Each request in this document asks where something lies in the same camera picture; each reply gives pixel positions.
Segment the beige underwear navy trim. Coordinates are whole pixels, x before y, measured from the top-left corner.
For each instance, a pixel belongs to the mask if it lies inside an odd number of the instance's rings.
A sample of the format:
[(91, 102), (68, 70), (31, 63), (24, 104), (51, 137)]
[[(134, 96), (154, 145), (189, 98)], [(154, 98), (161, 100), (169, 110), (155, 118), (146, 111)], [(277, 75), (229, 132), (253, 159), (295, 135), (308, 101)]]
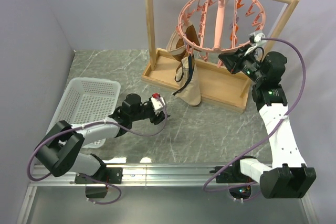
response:
[(201, 91), (194, 55), (188, 55), (181, 60), (174, 80), (178, 89), (173, 95), (190, 106), (198, 106), (201, 102)]

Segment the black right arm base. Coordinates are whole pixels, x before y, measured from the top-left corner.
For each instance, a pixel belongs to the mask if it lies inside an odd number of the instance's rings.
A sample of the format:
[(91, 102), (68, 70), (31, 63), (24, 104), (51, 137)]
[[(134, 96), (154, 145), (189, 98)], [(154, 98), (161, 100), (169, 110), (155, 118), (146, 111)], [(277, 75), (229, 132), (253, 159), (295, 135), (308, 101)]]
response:
[(244, 183), (247, 181), (247, 177), (233, 166), (229, 166), (227, 169), (222, 171), (215, 179), (218, 184)]

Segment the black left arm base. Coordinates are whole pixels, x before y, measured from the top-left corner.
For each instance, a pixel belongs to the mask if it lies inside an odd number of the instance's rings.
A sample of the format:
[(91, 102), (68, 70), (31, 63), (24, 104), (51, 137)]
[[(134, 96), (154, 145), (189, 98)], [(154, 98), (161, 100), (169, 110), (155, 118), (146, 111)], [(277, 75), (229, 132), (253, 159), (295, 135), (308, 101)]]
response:
[(92, 176), (83, 174), (76, 175), (75, 184), (121, 184), (122, 175), (122, 167), (105, 167), (98, 169), (98, 171)]

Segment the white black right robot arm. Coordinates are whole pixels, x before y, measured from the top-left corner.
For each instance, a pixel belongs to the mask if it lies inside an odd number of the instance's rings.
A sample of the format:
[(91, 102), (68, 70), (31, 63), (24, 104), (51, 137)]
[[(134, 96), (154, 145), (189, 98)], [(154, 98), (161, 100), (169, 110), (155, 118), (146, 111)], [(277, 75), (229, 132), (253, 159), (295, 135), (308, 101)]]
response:
[(275, 51), (263, 61), (257, 56), (256, 50), (247, 54), (242, 49), (218, 56), (231, 74), (242, 72), (254, 82), (253, 101), (269, 134), (272, 154), (271, 166), (252, 156), (240, 157), (233, 162), (232, 178), (257, 182), (265, 198), (302, 198), (315, 181), (316, 171), (301, 156), (286, 114), (288, 102), (280, 82), (287, 58)]

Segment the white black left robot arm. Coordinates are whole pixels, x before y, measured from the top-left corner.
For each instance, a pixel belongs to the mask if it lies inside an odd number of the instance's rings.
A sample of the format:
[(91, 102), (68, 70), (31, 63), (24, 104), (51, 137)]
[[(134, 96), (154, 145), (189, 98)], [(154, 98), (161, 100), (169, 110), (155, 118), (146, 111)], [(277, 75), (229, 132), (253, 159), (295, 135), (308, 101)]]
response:
[(121, 137), (127, 132), (149, 137), (149, 133), (133, 131), (133, 122), (149, 120), (154, 125), (166, 124), (168, 117), (165, 100), (158, 93), (145, 102), (138, 94), (132, 93), (102, 120), (87, 124), (57, 122), (35, 147), (32, 157), (37, 158), (54, 177), (75, 172), (100, 183), (108, 175), (107, 166), (95, 154), (81, 154), (83, 146), (104, 138)]

